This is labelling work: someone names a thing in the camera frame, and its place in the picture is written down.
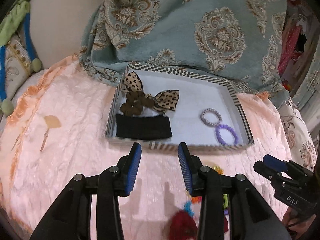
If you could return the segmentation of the teal damask patterned pillow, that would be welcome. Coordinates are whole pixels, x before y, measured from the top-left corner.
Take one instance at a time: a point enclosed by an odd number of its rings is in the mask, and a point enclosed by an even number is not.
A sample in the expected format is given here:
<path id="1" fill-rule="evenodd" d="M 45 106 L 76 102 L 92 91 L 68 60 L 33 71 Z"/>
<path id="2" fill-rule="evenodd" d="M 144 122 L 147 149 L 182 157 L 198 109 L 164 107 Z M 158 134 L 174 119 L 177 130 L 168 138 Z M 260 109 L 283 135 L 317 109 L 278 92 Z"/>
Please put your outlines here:
<path id="1" fill-rule="evenodd" d="M 103 0 L 79 62 L 112 86 L 130 62 L 208 73 L 280 107 L 289 97 L 277 70 L 286 9 L 286 0 Z"/>

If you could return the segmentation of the pink quilted bedspread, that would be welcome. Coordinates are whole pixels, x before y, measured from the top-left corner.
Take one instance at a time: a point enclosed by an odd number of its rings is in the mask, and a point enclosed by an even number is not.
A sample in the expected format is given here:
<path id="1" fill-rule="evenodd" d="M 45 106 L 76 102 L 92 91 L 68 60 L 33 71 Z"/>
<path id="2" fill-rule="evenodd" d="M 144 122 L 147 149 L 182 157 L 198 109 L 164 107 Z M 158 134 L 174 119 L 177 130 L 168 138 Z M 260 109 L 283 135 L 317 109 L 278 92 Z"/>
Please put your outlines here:
<path id="1" fill-rule="evenodd" d="M 90 78 L 69 56 L 25 83 L 1 133 L 1 211 L 20 239 L 29 239 L 55 198 L 77 173 L 100 174 L 130 147 L 110 145 L 105 126 L 114 88 Z M 276 109 L 265 96 L 239 94 L 254 144 L 242 151 L 200 152 L 205 165 L 245 174 L 281 217 L 286 206 L 253 171 L 264 155 L 312 170 L 317 151 L 292 102 Z M 167 239 L 170 219 L 188 199 L 176 152 L 145 148 L 133 192 L 120 198 L 126 239 Z"/>

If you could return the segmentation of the hanging red clothes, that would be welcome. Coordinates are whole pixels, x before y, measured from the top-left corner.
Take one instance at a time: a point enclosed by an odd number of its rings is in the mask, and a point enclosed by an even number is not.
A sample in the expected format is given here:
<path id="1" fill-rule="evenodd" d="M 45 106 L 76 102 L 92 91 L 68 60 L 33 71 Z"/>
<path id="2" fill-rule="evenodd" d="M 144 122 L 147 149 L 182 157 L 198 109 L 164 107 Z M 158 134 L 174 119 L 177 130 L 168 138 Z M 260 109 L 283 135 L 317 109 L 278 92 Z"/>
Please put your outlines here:
<path id="1" fill-rule="evenodd" d="M 283 76 L 304 53 L 309 30 L 310 10 L 306 0 L 287 0 L 287 12 L 282 34 L 282 51 L 278 72 Z"/>

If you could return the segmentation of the red fluffy scrunchie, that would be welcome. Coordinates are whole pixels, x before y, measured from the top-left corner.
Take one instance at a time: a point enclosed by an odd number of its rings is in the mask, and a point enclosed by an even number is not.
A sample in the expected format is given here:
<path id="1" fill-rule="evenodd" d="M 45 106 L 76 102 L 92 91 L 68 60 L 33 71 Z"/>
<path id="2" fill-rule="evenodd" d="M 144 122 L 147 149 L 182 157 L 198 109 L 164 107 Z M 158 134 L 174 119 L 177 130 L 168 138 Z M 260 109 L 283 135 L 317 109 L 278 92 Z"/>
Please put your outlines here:
<path id="1" fill-rule="evenodd" d="M 196 226 L 189 213 L 180 210 L 171 220 L 168 239 L 224 239 L 228 231 L 228 220 L 222 211 L 215 215 L 201 210 L 199 226 Z"/>

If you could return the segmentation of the black fabric headband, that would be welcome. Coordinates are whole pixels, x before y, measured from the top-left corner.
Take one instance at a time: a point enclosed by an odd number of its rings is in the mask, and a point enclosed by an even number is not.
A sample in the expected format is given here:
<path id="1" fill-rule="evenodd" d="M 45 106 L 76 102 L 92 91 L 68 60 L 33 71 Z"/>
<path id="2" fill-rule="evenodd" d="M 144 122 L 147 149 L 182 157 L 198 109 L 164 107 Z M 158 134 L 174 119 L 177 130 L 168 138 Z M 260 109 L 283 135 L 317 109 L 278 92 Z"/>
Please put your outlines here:
<path id="1" fill-rule="evenodd" d="M 164 115 L 132 117 L 116 114 L 116 136 L 133 140 L 162 140 L 172 137 L 170 119 Z"/>

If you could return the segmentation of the green and blue plush toy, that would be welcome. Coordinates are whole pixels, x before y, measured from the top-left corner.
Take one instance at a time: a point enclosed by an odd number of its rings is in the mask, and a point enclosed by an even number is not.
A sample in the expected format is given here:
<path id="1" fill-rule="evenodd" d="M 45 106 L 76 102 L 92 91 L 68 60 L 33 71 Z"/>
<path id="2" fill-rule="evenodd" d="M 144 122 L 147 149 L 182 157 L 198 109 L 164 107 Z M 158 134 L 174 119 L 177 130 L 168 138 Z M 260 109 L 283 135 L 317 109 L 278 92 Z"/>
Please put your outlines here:
<path id="1" fill-rule="evenodd" d="M 30 0 L 19 0 L 1 22 L 1 113 L 14 111 L 12 98 L 42 62 L 30 35 Z"/>

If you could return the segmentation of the leopard print bow scrunchie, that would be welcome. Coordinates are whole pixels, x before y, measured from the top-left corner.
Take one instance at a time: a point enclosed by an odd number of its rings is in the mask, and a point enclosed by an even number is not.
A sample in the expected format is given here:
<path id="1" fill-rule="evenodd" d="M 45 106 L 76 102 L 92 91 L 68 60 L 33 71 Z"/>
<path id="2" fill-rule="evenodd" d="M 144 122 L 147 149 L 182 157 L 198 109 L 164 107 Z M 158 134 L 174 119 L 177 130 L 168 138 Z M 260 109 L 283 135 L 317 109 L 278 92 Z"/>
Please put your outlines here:
<path id="1" fill-rule="evenodd" d="M 124 91 L 133 92 L 144 107 L 159 112 L 176 111 L 180 98 L 178 89 L 168 89 L 156 76 L 146 71 L 128 72 L 123 79 Z"/>

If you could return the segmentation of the brown flower scrunchie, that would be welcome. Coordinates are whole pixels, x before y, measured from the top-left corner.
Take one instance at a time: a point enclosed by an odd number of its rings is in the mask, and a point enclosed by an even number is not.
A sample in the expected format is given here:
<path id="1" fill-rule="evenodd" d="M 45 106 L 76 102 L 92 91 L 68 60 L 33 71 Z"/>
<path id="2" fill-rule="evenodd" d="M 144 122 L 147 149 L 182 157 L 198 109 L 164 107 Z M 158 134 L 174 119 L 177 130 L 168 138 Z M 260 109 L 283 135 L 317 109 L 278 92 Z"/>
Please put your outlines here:
<path id="1" fill-rule="evenodd" d="M 120 107 L 125 116 L 139 116 L 144 108 L 152 108 L 155 105 L 153 98 L 141 91 L 129 91 L 126 93 L 126 102 Z"/>

